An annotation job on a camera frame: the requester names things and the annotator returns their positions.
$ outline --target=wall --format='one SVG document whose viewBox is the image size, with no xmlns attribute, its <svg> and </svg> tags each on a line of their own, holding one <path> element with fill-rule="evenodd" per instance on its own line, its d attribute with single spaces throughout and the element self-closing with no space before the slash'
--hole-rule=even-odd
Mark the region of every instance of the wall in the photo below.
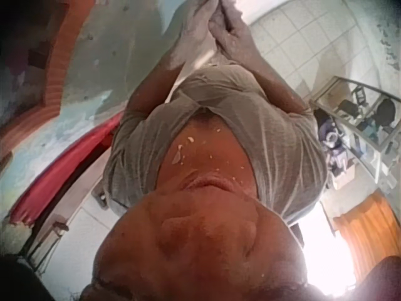
<svg viewBox="0 0 401 301">
<path fill-rule="evenodd" d="M 345 0 L 354 13 L 378 67 L 382 88 L 401 96 L 400 16 L 396 0 Z"/>
</svg>

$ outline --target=red fabric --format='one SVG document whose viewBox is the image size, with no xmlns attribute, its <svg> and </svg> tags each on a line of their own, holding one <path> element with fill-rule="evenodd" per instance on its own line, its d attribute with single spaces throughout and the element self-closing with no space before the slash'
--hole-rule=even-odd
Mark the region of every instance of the red fabric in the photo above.
<svg viewBox="0 0 401 301">
<path fill-rule="evenodd" d="M 64 151 L 20 197 L 11 210 L 10 223 L 32 226 L 79 164 L 119 125 L 121 116 L 112 117 Z"/>
</svg>

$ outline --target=sleeve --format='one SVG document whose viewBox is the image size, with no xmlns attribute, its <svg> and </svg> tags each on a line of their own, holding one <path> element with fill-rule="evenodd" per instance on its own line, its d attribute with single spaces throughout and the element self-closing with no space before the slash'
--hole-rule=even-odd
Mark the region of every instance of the sleeve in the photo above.
<svg viewBox="0 0 401 301">
<path fill-rule="evenodd" d="M 127 141 L 135 132 L 138 125 L 147 118 L 146 114 L 133 111 L 125 111 L 120 126 L 115 132 L 110 158 L 103 172 L 104 190 L 108 205 L 118 215 L 123 215 L 127 210 L 125 196 L 128 195 L 125 182 L 125 150 Z"/>
<path fill-rule="evenodd" d="M 299 160 L 299 174 L 293 186 L 294 198 L 284 215 L 288 224 L 294 224 L 315 207 L 326 184 L 328 171 L 312 110 L 288 115 L 298 141 L 294 157 Z"/>
</svg>

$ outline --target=tiled wall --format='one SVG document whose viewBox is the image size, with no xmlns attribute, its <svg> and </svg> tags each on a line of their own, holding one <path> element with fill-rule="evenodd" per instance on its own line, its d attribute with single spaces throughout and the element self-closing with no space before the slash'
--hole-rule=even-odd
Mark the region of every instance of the tiled wall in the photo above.
<svg viewBox="0 0 401 301">
<path fill-rule="evenodd" d="M 380 87 L 377 69 L 341 0 L 294 0 L 251 25 L 263 57 L 302 98 L 334 75 Z"/>
</svg>

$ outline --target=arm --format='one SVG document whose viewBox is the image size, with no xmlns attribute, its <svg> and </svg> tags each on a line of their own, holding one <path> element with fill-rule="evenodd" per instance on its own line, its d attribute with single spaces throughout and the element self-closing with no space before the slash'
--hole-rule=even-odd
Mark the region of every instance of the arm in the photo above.
<svg viewBox="0 0 401 301">
<path fill-rule="evenodd" d="M 196 52 L 206 39 L 208 23 L 216 11 L 218 2 L 192 1 L 179 39 L 135 89 L 126 110 L 149 115 L 165 102 L 187 58 Z"/>
<path fill-rule="evenodd" d="M 241 18 L 241 12 L 231 0 L 221 0 L 221 3 L 226 26 L 211 21 L 209 28 L 225 54 L 255 76 L 273 105 L 286 113 L 303 113 L 308 108 L 307 104 L 263 59 L 249 27 Z"/>
<path fill-rule="evenodd" d="M 149 115 L 156 107 L 165 102 L 185 63 L 183 61 L 177 65 L 172 65 L 177 44 L 166 52 L 156 67 L 135 89 L 128 101 L 126 110 Z"/>
</svg>

